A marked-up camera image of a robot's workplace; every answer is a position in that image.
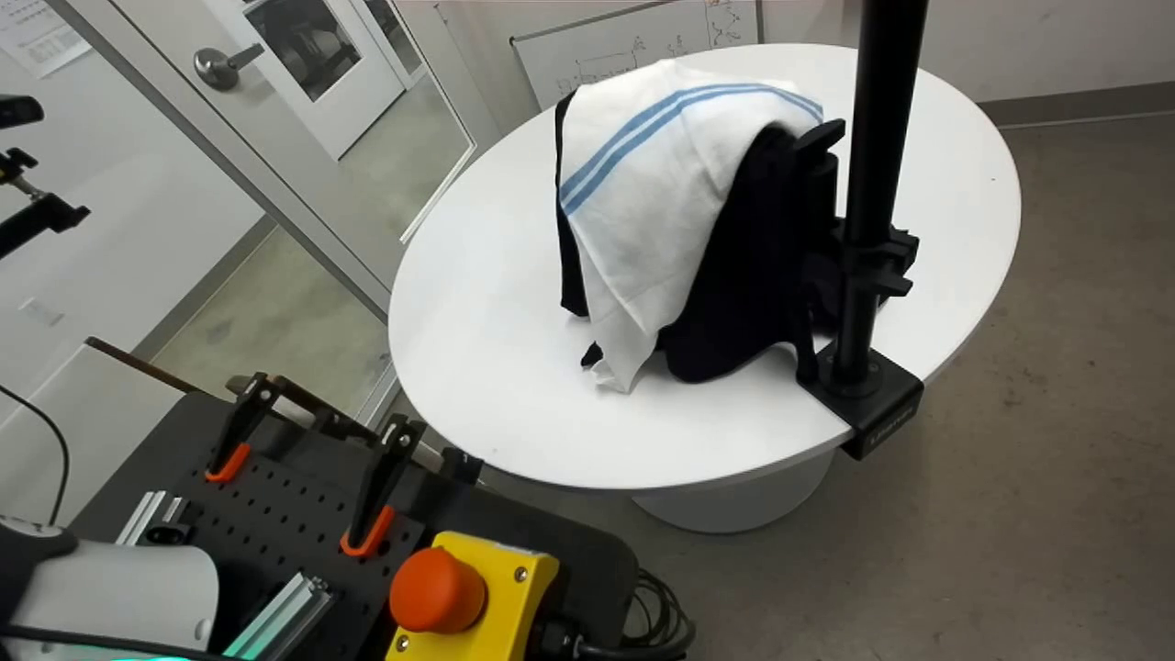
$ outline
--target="door handle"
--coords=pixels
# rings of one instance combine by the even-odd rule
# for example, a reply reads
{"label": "door handle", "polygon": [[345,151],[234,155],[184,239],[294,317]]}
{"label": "door handle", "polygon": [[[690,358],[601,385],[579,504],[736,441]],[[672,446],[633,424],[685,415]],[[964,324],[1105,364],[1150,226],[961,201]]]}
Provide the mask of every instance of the door handle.
{"label": "door handle", "polygon": [[192,71],[215,92],[230,92],[242,76],[242,71],[262,60],[263,49],[251,43],[247,53],[224,57],[221,49],[199,49],[192,57]]}

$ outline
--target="white round table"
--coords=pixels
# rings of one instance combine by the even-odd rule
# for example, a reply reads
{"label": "white round table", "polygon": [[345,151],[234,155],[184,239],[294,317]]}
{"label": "white round table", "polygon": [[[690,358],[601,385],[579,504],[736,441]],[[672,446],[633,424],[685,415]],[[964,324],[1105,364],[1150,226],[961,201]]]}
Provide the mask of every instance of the white round table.
{"label": "white round table", "polygon": [[[852,123],[854,53],[758,43],[685,65],[794,82]],[[551,111],[475,163],[432,205],[392,288],[388,344],[419,415],[497,469],[628,494],[698,530],[758,530],[821,483],[849,425],[794,379],[787,351],[683,385],[649,364],[636,388],[597,392],[579,371],[583,324],[559,309]],[[875,344],[934,379],[978,332],[1022,234],[1022,183],[994,127],[919,75],[897,226],[920,239],[909,297],[889,302]]]}

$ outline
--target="black bracket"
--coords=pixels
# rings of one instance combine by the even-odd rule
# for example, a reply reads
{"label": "black bracket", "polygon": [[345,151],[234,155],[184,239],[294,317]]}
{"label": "black bracket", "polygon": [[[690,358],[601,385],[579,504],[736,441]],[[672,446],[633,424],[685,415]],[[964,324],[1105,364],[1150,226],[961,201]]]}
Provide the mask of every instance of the black bracket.
{"label": "black bracket", "polygon": [[483,459],[466,456],[466,451],[459,451],[459,447],[453,447],[453,446],[441,447],[441,473],[444,473],[444,478],[453,478],[453,483],[459,483],[459,486],[476,486],[482,469],[483,469]]}
{"label": "black bracket", "polygon": [[906,117],[920,53],[928,0],[869,0],[860,42],[849,220],[841,231],[841,332],[818,352],[816,375],[800,385],[837,412],[852,439],[844,451],[862,459],[891,430],[913,420],[920,381],[875,352],[879,302],[909,294],[902,275],[919,258],[919,239],[891,228],[891,200],[902,164]]}
{"label": "black bracket", "polygon": [[273,415],[278,396],[285,396],[289,406],[307,412],[313,415],[307,430],[316,430],[323,439],[339,439],[339,441],[352,439],[362,446],[378,441],[367,425],[340,415],[339,409],[332,409],[325,401],[318,401],[316,392],[301,388],[299,381],[289,381],[284,375],[268,379],[263,371],[257,371],[255,379],[226,379],[226,388],[234,392],[234,409],[224,420],[224,425],[215,430],[215,446],[213,446],[213,456],[204,466],[208,486],[234,483],[234,473],[251,459],[251,435],[263,424],[263,415]]}
{"label": "black bracket", "polygon": [[34,201],[24,211],[17,211],[16,217],[7,217],[0,226],[0,258],[7,258],[10,250],[34,242],[42,231],[65,231],[76,228],[89,211],[84,205],[70,205],[51,191],[42,191],[34,183],[24,183],[24,169],[34,169],[35,158],[31,158],[24,151],[7,151],[0,155],[0,183],[17,188],[23,195],[31,195]]}

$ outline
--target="red button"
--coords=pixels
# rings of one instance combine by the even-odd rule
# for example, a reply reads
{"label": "red button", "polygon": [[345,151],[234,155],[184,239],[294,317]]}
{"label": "red button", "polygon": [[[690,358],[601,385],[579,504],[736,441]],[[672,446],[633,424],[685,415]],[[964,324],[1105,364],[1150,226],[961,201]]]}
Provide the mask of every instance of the red button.
{"label": "red button", "polygon": [[406,632],[466,632],[482,621],[483,582],[444,546],[416,553],[388,583],[392,621]]}

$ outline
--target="black cloth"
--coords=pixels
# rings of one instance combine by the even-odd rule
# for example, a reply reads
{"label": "black cloth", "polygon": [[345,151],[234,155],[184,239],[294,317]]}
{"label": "black cloth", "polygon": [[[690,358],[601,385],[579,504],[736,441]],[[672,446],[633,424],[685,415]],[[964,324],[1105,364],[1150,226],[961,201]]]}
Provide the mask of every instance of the black cloth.
{"label": "black cloth", "polygon": [[[563,172],[563,123],[568,102],[574,97],[553,107],[553,183]],[[764,129],[745,151],[693,275],[685,309],[657,340],[677,379],[725,379],[776,342],[791,342],[795,351],[800,379],[816,375],[810,336],[831,336],[841,314],[835,220],[837,164],[826,155],[835,140],[818,142],[818,151],[804,140],[794,140],[787,129]],[[553,217],[563,309],[590,317],[579,250],[559,201]],[[597,358],[597,344],[590,344],[579,364],[590,368]]]}

